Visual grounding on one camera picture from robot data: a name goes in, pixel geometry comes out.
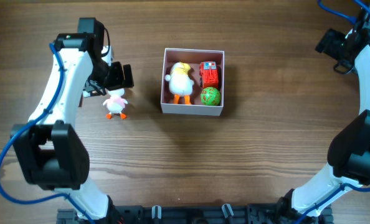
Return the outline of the white duck with pink hat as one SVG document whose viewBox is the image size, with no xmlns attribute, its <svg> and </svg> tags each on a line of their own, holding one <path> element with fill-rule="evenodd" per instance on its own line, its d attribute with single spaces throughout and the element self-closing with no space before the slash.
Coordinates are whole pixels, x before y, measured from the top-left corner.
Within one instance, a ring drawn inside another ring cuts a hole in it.
<svg viewBox="0 0 370 224">
<path fill-rule="evenodd" d="M 107 93 L 110 95 L 110 97 L 103 102 L 103 106 L 106 106 L 107 110 L 109 111 L 109 113 L 106 114 L 106 118 L 112 119 L 115 114 L 118 114 L 120 115 L 121 119 L 126 119 L 127 116 L 123 113 L 123 110 L 128 104 L 128 101 L 123 98 L 125 89 L 120 88 L 117 90 L 108 90 Z"/>
</svg>

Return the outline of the red toy fire truck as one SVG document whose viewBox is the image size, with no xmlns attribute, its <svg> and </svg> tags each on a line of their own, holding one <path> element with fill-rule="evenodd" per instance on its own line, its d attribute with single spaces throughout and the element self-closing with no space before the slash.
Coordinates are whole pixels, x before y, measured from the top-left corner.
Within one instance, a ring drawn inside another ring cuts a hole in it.
<svg viewBox="0 0 370 224">
<path fill-rule="evenodd" d="M 199 74 L 201 76 L 200 86 L 202 89 L 208 87 L 219 88 L 219 72 L 214 61 L 201 62 Z"/>
</svg>

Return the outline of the green ball with red numbers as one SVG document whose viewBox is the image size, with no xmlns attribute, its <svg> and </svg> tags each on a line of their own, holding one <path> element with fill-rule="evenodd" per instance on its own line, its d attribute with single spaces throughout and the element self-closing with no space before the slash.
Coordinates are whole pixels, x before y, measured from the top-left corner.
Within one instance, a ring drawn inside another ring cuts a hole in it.
<svg viewBox="0 0 370 224">
<path fill-rule="evenodd" d="M 207 87 L 201 91 L 201 103 L 206 106 L 218 106 L 221 103 L 221 93 L 217 88 Z"/>
</svg>

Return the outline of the white plush duck yellow hat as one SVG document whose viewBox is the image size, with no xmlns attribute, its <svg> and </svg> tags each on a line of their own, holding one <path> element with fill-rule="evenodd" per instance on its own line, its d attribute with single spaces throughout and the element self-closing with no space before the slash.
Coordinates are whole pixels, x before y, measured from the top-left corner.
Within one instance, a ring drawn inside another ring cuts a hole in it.
<svg viewBox="0 0 370 224">
<path fill-rule="evenodd" d="M 185 105 L 191 105 L 191 94 L 193 91 L 194 80 L 188 72 L 191 66 L 188 63 L 175 63 L 170 73 L 164 76 L 164 80 L 169 84 L 169 91 L 174 95 L 173 103 L 178 104 L 180 98 L 184 98 Z"/>
</svg>

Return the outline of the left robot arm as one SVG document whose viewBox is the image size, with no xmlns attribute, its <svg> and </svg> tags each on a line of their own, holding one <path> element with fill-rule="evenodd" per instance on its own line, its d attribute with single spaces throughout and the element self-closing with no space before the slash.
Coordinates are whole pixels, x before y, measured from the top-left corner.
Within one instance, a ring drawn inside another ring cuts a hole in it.
<svg viewBox="0 0 370 224">
<path fill-rule="evenodd" d="M 68 200 L 76 222 L 123 223 L 89 176 L 75 117 L 83 98 L 119 98 L 133 87 L 131 67 L 114 61 L 108 31 L 94 17 L 80 18 L 77 31 L 59 34 L 50 49 L 53 67 L 44 94 L 28 122 L 12 128 L 7 148 L 15 150 L 26 182 Z"/>
</svg>

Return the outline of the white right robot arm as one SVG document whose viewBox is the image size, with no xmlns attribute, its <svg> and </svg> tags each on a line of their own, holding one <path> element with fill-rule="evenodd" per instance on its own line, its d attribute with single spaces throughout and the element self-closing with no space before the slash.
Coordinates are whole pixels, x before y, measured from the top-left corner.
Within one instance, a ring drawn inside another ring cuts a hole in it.
<svg viewBox="0 0 370 224">
<path fill-rule="evenodd" d="M 277 202 L 276 219 L 313 223 L 345 193 L 370 192 L 370 4 L 355 3 L 358 17 L 347 17 L 353 28 L 347 34 L 328 30 L 315 49 L 358 75 L 359 114 L 332 140 L 325 166 Z"/>
</svg>

